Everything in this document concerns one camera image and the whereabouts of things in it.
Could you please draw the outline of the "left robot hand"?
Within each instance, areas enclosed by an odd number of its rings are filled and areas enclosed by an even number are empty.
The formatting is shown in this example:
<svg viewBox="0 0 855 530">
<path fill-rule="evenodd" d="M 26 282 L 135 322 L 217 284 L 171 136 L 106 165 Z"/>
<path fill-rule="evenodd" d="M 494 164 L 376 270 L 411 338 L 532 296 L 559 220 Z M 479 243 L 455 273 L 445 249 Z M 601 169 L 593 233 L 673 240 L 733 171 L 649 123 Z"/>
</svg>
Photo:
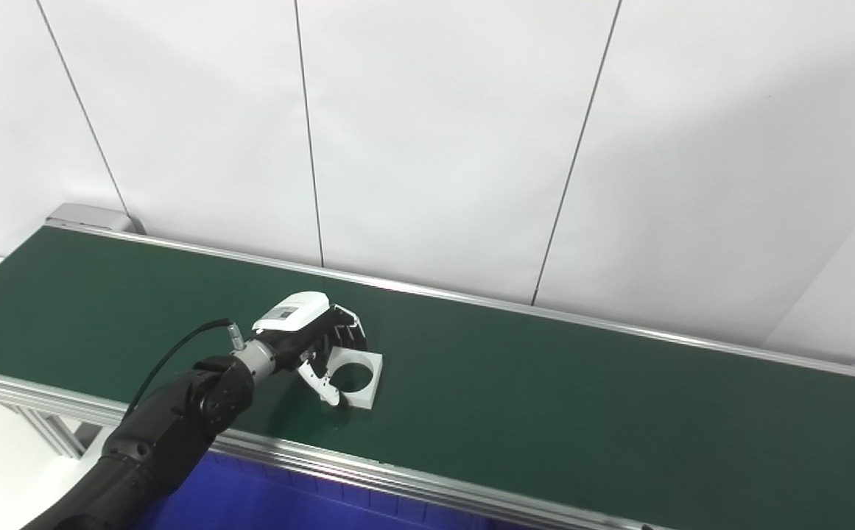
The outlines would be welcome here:
<svg viewBox="0 0 855 530">
<path fill-rule="evenodd" d="M 252 326 L 256 352 L 248 358 L 259 382 L 277 372 L 298 372 L 327 405 L 346 410 L 348 399 L 331 383 L 328 363 L 333 349 L 366 351 L 367 336 L 361 319 L 349 309 L 330 302 L 326 293 L 301 291 L 273 306 Z"/>
</svg>

